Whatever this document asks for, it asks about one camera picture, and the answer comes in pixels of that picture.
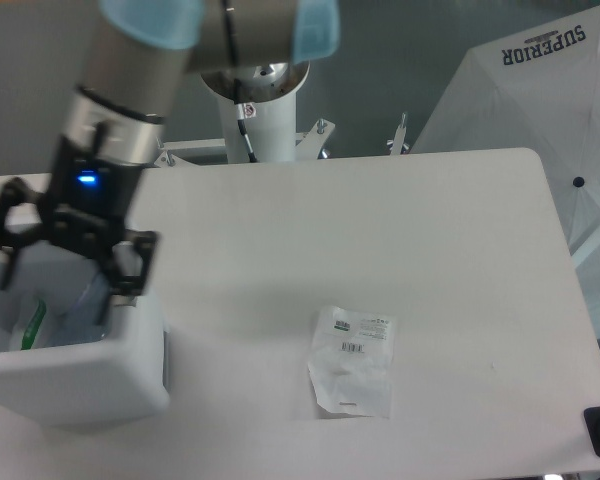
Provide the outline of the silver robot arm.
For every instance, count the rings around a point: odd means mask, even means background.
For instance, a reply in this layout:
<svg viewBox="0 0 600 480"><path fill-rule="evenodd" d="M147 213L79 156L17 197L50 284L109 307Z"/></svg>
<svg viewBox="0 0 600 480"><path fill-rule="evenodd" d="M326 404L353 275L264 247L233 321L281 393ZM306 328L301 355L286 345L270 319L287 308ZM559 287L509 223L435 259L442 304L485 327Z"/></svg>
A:
<svg viewBox="0 0 600 480"><path fill-rule="evenodd" d="M181 78L302 64L340 41L335 1L103 1L58 139L47 188L0 188L0 290L38 242L93 261L110 298L141 296L159 244L127 214Z"/></svg>

